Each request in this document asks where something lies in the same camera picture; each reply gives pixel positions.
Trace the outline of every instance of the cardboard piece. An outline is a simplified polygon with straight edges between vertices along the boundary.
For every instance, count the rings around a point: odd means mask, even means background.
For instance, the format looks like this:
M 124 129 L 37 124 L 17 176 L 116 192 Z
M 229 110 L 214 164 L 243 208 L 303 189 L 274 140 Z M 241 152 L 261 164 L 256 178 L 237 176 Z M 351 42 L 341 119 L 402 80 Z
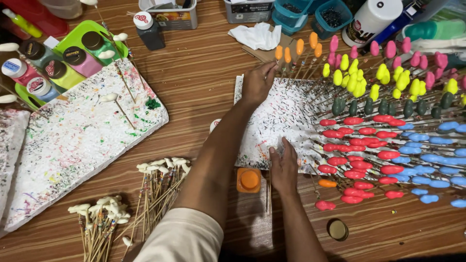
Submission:
M 273 30 L 274 30 L 274 27 L 270 26 L 270 31 L 273 31 Z M 278 72 L 282 73 L 282 68 L 284 68 L 285 66 L 287 67 L 286 72 L 289 72 L 293 62 L 298 62 L 298 60 L 300 58 L 300 55 L 298 55 L 296 53 L 296 42 L 297 42 L 297 40 L 287 36 L 286 34 L 284 34 L 284 33 L 281 34 L 281 36 L 280 36 L 280 45 L 283 46 L 283 52 L 285 52 L 286 47 L 290 48 L 291 62 L 287 65 L 287 63 L 285 62 L 285 55 L 283 55 L 281 57 L 280 61 L 278 62 L 278 64 L 279 64 L 279 67 L 277 69 Z M 276 59 L 275 59 L 275 49 L 272 49 L 272 50 L 269 50 L 269 51 L 260 50 L 260 49 L 253 50 L 252 48 L 250 48 L 248 46 L 245 46 L 245 45 L 243 45 L 243 47 L 241 49 L 243 51 L 245 51 L 246 53 L 254 56 L 255 58 L 257 58 L 259 61 L 261 61 L 263 63 L 267 63 L 267 62 L 270 62 L 270 61 L 276 61 Z

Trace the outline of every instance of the tissue paper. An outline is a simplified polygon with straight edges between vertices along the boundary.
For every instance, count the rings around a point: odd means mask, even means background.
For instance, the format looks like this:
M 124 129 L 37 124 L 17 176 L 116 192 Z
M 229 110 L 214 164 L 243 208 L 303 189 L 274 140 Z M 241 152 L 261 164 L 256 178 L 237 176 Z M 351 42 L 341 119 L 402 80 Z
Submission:
M 231 29 L 228 34 L 254 50 L 272 50 L 280 43 L 281 26 L 275 26 L 273 32 L 270 32 L 269 29 L 269 24 L 259 23 L 253 28 L 238 26 Z

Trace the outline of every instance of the sleeve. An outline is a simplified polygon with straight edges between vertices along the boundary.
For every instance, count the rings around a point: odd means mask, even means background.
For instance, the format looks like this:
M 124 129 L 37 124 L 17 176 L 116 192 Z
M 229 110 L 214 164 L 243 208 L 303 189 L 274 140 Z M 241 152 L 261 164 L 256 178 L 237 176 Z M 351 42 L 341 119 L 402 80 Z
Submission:
M 174 208 L 152 231 L 134 262 L 216 262 L 223 230 L 209 215 Z

